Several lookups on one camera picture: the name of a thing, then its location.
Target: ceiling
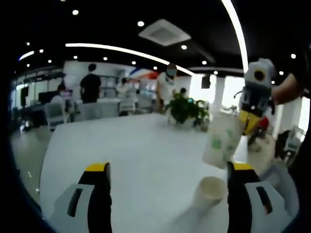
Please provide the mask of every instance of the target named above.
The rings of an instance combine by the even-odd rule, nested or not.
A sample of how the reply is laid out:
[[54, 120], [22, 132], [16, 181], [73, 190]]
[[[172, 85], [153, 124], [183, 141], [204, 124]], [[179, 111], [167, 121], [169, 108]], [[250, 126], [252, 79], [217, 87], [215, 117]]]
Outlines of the ceiling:
[[[268, 0], [232, 0], [242, 25], [248, 62], [270, 58], [286, 75], [290, 67], [305, 63], [304, 47], [311, 44], [306, 7], [301, 0], [291, 3]], [[228, 12], [221, 0], [192, 0], [176, 4], [163, 0], [33, 0], [21, 1], [14, 11], [16, 75], [44, 66], [62, 66], [78, 56], [80, 61], [109, 62], [152, 69], [165, 65], [146, 58], [113, 50], [67, 48], [66, 43], [92, 43], [143, 52], [181, 67], [230, 67], [242, 69], [239, 42]], [[74, 16], [73, 10], [79, 10]], [[170, 46], [161, 46], [138, 34], [159, 19], [166, 19], [191, 36]], [[19, 62], [29, 52], [35, 54]]]

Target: cup with green print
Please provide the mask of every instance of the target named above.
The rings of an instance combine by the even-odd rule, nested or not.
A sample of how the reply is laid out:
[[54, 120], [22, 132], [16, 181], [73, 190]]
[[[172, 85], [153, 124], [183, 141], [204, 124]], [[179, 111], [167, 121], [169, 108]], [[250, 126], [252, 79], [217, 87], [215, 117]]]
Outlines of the cup with green print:
[[238, 147], [244, 128], [245, 124], [235, 116], [215, 116], [209, 125], [203, 161], [225, 169]]

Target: green plant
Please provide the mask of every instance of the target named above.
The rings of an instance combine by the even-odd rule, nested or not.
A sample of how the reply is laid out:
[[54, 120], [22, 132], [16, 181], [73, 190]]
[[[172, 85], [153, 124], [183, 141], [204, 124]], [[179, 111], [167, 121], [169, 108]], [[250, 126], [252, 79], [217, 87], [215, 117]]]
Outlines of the green plant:
[[165, 111], [168, 109], [179, 124], [183, 124], [188, 118], [194, 118], [194, 125], [200, 125], [209, 119], [208, 106], [206, 107], [203, 100], [195, 101], [180, 93], [174, 94], [173, 99], [165, 106]]

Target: air conditioning vent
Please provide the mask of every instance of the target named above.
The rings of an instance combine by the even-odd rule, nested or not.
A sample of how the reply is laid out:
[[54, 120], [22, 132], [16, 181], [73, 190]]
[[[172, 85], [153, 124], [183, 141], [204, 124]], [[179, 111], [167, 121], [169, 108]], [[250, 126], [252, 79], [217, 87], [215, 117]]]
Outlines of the air conditioning vent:
[[191, 39], [187, 33], [165, 19], [158, 20], [149, 25], [144, 31], [139, 33], [139, 36], [162, 46], [168, 46]]

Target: white paper cup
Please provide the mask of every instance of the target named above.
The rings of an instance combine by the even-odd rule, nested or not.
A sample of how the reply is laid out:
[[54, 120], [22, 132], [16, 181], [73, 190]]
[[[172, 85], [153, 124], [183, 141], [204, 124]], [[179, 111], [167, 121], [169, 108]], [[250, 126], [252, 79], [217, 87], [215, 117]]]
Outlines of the white paper cup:
[[224, 169], [238, 147], [244, 128], [245, 123], [236, 116], [215, 116], [209, 125], [203, 161]]
[[207, 212], [217, 205], [226, 195], [227, 185], [217, 177], [204, 177], [195, 190], [193, 207], [200, 212]]

